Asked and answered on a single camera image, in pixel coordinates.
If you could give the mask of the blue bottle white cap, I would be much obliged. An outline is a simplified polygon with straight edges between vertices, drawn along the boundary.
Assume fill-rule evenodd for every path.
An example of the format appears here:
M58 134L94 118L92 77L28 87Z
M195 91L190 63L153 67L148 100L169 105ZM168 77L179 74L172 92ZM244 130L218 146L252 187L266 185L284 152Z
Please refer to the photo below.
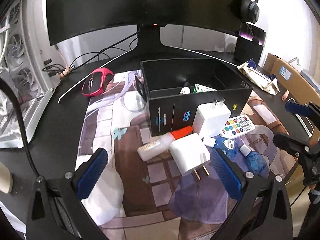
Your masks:
M261 174L267 166L266 160L262 155L253 151L248 145L243 144L239 151L245 158L246 166L253 174Z

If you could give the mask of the white remote coloured buttons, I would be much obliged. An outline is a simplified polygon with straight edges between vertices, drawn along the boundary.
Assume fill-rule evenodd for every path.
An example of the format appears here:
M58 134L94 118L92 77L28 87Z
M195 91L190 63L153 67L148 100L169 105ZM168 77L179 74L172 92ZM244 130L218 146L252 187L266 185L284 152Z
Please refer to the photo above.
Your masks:
M220 136L227 139L236 139L254 130L253 121L246 114L243 114L228 119L220 132Z

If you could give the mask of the blue bottle with label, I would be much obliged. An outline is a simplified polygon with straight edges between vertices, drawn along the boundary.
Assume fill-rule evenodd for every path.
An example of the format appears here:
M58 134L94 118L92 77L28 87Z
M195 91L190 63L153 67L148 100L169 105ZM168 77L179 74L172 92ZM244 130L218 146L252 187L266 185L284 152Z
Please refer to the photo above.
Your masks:
M203 143L210 148L220 148L229 159L233 159L237 155L238 145L235 140L224 137L204 137Z

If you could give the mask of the white charger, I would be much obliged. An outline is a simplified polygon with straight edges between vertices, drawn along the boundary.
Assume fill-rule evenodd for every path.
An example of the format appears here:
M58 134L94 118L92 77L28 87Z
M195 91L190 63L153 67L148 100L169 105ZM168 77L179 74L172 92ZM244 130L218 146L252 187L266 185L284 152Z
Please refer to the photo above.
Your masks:
M209 176L205 164L210 161L210 152L197 133L175 140L170 145L169 152L181 176L194 172L196 178L200 180L198 169L203 169L204 174Z
M215 100L198 106L193 121L193 132L202 139L214 137L220 134L224 125L231 116L231 111L225 104L225 100Z

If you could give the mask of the small white green box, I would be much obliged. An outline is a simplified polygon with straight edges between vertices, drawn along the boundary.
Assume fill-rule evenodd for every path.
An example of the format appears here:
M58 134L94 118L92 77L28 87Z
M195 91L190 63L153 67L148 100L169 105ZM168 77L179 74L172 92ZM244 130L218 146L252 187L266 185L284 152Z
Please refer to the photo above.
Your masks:
M196 83L194 86L193 93L213 92L213 91L216 91L216 89Z

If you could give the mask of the glue bottle orange cap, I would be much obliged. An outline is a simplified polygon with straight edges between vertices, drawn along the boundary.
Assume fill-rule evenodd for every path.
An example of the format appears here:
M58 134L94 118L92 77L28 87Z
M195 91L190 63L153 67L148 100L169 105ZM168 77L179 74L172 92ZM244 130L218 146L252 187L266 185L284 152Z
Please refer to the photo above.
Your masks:
M157 155L167 151L170 145L177 139L181 139L193 132L191 126L178 129L176 131L165 133L158 139L151 141L137 149L137 152L142 161L148 161Z

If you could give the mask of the white ointment tube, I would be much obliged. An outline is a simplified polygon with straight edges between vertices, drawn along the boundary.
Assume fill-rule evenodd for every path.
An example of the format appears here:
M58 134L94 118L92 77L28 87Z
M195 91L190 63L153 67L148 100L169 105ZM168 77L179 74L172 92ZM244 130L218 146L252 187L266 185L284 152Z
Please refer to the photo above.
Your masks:
M180 95L183 94L190 94L190 84L188 81L186 81L180 91Z

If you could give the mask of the smartphone white edge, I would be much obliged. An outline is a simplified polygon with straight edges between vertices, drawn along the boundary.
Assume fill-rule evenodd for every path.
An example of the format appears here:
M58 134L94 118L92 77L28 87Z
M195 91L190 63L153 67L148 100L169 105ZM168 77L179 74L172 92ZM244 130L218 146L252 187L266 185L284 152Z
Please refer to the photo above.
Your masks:
M314 125L311 123L310 119L307 116L301 115L302 107L296 111L296 109L293 109L293 114L296 116L302 127L304 128L304 131L308 135L309 138L311 138L314 134L315 128Z

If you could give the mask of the brown cardboard box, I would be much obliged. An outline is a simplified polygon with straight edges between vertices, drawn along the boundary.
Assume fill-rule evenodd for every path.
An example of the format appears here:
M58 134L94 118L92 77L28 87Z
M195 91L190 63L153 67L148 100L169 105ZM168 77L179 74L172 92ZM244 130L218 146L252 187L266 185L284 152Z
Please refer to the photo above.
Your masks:
M278 82L289 91L298 103L313 102L319 106L319 93L291 64L268 53L263 68L268 74L274 74Z

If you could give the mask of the small pink cylinder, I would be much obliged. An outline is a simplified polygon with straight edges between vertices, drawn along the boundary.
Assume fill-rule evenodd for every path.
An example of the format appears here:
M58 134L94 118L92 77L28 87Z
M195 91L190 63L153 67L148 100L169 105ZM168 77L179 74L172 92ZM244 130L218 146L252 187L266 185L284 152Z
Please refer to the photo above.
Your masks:
M283 96L281 97L281 100L282 100L282 101L285 101L285 100L288 98L289 93L290 93L290 92L289 92L288 90L286 90L285 93L283 94Z

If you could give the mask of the beige snack bag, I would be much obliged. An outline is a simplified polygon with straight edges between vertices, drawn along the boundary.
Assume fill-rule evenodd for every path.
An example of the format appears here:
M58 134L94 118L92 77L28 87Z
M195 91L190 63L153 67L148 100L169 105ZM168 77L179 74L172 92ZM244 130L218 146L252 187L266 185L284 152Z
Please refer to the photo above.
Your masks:
M253 61L250 59L245 63L239 65L237 69L247 77L252 83L257 85L263 91L270 95L276 95L280 92L278 87L278 81L275 75L267 76L263 74Z

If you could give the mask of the anime print desk mat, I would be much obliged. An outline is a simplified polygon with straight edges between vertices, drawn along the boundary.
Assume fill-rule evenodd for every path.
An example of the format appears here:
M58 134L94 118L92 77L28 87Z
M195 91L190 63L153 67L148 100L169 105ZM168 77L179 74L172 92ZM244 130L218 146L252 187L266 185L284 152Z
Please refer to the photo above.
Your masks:
M82 204L110 239L209 239L235 204L209 161L214 139L192 133L154 155L141 79L118 73L89 100L76 165L99 148L108 163Z

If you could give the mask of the black speaker box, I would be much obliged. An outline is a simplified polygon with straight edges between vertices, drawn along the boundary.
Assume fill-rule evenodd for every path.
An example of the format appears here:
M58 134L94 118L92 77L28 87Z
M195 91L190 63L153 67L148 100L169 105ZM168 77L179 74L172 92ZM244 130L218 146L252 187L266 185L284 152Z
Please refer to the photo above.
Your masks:
M252 59L258 65L265 40L266 31L252 24L242 23L236 41L234 57L242 63Z

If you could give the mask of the black headphones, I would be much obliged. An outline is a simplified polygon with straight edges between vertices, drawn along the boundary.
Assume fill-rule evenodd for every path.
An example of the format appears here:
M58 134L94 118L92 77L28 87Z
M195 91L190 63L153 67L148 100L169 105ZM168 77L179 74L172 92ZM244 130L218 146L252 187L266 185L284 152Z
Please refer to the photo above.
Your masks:
M242 23L256 23L260 14L258 2L259 0L233 0L229 7Z

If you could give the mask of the black cardboard box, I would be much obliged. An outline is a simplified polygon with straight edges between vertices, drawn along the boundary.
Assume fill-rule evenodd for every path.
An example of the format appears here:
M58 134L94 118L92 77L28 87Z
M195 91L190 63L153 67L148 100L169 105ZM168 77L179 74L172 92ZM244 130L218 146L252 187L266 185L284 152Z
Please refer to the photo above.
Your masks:
M142 61L143 81L137 81L146 103L153 137L193 124L199 105L225 100L231 116L239 115L252 90L236 68L218 59L161 59ZM180 95L184 83L190 94ZM195 84L216 89L193 93Z

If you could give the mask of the pink black computer mouse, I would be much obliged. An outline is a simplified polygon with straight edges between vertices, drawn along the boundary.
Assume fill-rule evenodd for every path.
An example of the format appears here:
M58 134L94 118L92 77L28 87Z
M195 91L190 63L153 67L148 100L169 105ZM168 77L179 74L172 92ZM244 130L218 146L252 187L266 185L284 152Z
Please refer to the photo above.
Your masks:
M86 97L99 96L103 94L114 73L108 68L97 68L89 74L82 85L81 93Z

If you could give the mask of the black curved monitor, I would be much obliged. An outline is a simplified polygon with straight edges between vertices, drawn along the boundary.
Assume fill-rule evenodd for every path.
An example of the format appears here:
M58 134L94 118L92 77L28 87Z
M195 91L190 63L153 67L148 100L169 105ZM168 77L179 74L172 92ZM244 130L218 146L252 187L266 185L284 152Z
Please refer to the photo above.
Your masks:
M240 21L234 0L46 0L50 44L92 31L127 25L169 25L168 45L233 51Z

